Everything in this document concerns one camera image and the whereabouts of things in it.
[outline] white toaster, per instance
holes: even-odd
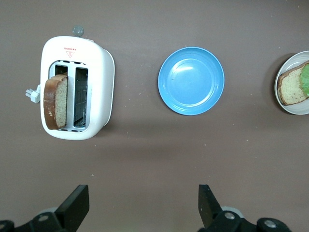
[[[66,126],[48,129],[41,94],[41,120],[50,135],[68,140],[84,140],[105,126],[112,112],[115,65],[111,54],[91,40],[58,36],[47,41],[42,52],[41,93],[45,83],[67,73]]]

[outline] green lettuce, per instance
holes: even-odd
[[[301,71],[300,82],[304,93],[309,95],[309,64],[306,64]]]

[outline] toast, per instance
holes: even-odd
[[[282,73],[278,78],[278,96],[283,105],[293,105],[301,103],[309,96],[303,90],[301,81],[302,70],[309,65],[309,60],[305,63]]]
[[[67,73],[58,74],[48,79],[44,89],[44,117],[50,130],[66,126],[67,120]]]

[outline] plate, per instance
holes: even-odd
[[[185,47],[171,54],[158,77],[164,103],[182,115],[211,109],[221,97],[224,71],[219,60],[200,47]]]
[[[279,94],[278,94],[278,78],[282,73],[301,65],[307,60],[309,60],[309,51],[304,51],[304,52],[295,54],[282,65],[282,67],[280,68],[277,74],[276,81],[275,81],[275,95],[276,95],[278,103],[283,109],[285,109],[287,112],[294,114],[294,115],[309,114],[309,100],[307,99],[301,103],[294,104],[294,105],[282,105],[280,98],[279,98]]]

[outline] blue plate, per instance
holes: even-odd
[[[223,68],[211,52],[185,47],[164,61],[158,86],[170,109],[182,115],[198,115],[217,103],[224,81]]]

